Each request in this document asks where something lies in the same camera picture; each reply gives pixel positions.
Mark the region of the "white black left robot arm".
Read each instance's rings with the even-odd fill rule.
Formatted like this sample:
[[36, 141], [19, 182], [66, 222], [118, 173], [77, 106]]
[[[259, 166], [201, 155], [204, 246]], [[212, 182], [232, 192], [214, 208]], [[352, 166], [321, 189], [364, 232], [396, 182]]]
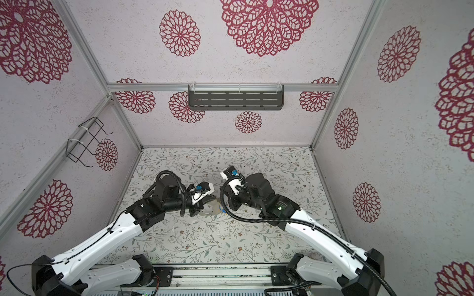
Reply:
[[213, 201], [214, 185], [202, 182], [185, 187], [171, 171], [160, 172], [142, 199], [127, 207], [110, 225], [76, 247], [32, 263], [32, 291], [36, 296], [92, 296], [122, 284], [147, 286], [156, 278], [144, 255], [117, 265], [93, 269], [98, 261], [123, 243], [163, 221], [167, 212], [197, 215]]

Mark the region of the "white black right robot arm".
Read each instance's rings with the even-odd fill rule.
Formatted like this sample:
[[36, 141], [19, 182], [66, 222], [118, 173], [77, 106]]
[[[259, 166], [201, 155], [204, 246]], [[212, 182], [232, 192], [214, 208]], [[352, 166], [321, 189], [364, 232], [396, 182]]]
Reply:
[[221, 172], [224, 184], [220, 202], [233, 219], [245, 223], [268, 223], [304, 240], [327, 258], [313, 260], [303, 254], [293, 256], [284, 270], [281, 288], [264, 291], [298, 291], [323, 285], [345, 296], [376, 296], [382, 287], [395, 294], [385, 280], [385, 259], [376, 249], [365, 251], [329, 231], [291, 199], [276, 194], [261, 173], [245, 178], [234, 167]]

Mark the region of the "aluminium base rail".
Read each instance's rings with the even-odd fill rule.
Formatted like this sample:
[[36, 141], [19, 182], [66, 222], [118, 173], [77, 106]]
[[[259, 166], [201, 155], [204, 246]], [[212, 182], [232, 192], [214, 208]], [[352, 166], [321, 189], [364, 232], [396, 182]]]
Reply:
[[99, 296], [262, 296], [266, 289], [283, 289], [273, 296], [340, 296], [336, 288], [315, 284], [289, 291], [303, 283], [285, 274], [284, 263], [221, 265], [155, 265], [148, 286], [126, 284], [98, 292]]

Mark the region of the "dark grey wall shelf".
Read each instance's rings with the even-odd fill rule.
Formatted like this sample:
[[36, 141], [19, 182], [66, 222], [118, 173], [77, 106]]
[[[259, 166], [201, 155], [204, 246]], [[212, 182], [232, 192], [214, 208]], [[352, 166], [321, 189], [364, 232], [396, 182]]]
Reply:
[[193, 111], [280, 111], [285, 103], [283, 85], [188, 85], [187, 93]]

